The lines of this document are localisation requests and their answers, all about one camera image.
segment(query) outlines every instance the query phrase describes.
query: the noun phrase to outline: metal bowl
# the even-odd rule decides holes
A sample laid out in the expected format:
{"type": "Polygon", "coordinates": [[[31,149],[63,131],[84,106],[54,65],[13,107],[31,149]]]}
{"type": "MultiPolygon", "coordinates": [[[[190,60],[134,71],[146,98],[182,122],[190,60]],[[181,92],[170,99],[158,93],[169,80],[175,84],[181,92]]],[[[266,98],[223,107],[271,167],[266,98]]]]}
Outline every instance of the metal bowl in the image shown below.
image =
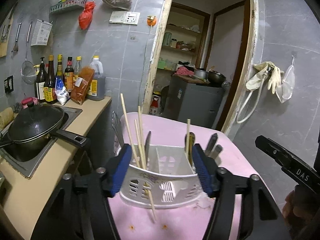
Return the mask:
{"type": "Polygon", "coordinates": [[[208,74],[208,80],[210,81],[210,83],[221,86],[223,82],[226,81],[226,77],[217,71],[210,70],[208,74]]]}
{"type": "Polygon", "coordinates": [[[205,70],[201,70],[201,69],[195,69],[194,76],[202,78],[202,79],[207,79],[208,78],[208,72],[205,70]]]}

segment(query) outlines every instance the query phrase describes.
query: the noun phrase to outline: screw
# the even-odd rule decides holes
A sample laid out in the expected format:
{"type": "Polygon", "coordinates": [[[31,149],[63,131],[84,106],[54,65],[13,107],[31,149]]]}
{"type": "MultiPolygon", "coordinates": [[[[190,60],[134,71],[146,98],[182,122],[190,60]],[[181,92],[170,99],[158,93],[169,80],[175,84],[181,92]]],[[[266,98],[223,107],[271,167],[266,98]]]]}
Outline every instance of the screw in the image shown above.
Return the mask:
{"type": "Polygon", "coordinates": [[[218,172],[219,172],[220,174],[226,174],[226,173],[227,173],[227,170],[226,170],[225,168],[223,168],[223,167],[219,167],[219,168],[218,168],[218,172]]]}
{"type": "Polygon", "coordinates": [[[252,175],[250,176],[250,178],[253,179],[253,180],[255,180],[255,181],[260,180],[260,178],[259,178],[259,176],[258,176],[257,174],[252,174],[252,175]]]}
{"type": "Polygon", "coordinates": [[[105,173],[106,172],[106,168],[105,167],[97,168],[96,172],[99,173],[99,174],[105,173]]]}
{"type": "Polygon", "coordinates": [[[68,180],[71,179],[72,175],[70,173],[66,173],[62,176],[63,179],[68,180]]]}

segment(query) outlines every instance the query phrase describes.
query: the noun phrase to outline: wok handle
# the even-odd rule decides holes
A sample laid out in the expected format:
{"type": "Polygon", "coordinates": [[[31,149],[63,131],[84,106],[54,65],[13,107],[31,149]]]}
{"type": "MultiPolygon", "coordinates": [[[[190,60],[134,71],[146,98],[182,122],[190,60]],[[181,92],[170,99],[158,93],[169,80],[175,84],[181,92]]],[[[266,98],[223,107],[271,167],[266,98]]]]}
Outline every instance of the wok handle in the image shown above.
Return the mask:
{"type": "Polygon", "coordinates": [[[90,147],[90,139],[79,134],[65,131],[65,130],[56,130],[51,132],[51,135],[67,141],[68,143],[72,144],[73,146],[82,149],[88,150],[90,147]]]}
{"type": "Polygon", "coordinates": [[[5,146],[7,146],[7,145],[11,145],[11,144],[13,144],[13,143],[14,143],[14,142],[11,141],[11,140],[0,141],[0,148],[3,148],[3,147],[5,147],[5,146]]]}

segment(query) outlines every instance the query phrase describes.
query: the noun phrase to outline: stainless steel sink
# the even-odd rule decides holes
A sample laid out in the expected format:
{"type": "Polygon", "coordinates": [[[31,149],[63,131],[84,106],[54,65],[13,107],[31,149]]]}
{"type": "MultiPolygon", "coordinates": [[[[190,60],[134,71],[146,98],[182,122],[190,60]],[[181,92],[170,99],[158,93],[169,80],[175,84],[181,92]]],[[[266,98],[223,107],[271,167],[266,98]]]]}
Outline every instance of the stainless steel sink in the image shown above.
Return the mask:
{"type": "MultiPolygon", "coordinates": [[[[64,123],[61,129],[66,129],[76,117],[82,112],[82,109],[72,108],[72,107],[64,107],[59,106],[64,110],[64,123]]],[[[3,139],[7,137],[7,130],[9,126],[7,126],[4,130],[2,130],[3,139]]],[[[34,174],[36,168],[42,161],[45,154],[48,152],[50,147],[54,144],[57,138],[52,138],[47,145],[39,152],[32,153],[32,158],[24,158],[23,153],[17,149],[16,145],[11,145],[4,147],[0,150],[0,155],[18,172],[20,172],[23,176],[30,179],[34,174]]]]}

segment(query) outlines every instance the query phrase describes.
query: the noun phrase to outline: light switch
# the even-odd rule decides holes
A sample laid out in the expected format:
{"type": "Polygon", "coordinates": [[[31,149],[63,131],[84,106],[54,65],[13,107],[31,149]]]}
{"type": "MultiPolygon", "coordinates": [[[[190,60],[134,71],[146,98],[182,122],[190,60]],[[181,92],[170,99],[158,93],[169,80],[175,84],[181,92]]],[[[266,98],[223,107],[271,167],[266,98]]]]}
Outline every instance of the light switch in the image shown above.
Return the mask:
{"type": "Polygon", "coordinates": [[[124,11],[113,11],[110,17],[110,23],[123,23],[126,12],[124,11]]]}
{"type": "Polygon", "coordinates": [[[109,22],[137,25],[139,16],[139,12],[114,11],[111,14],[109,22]]]}

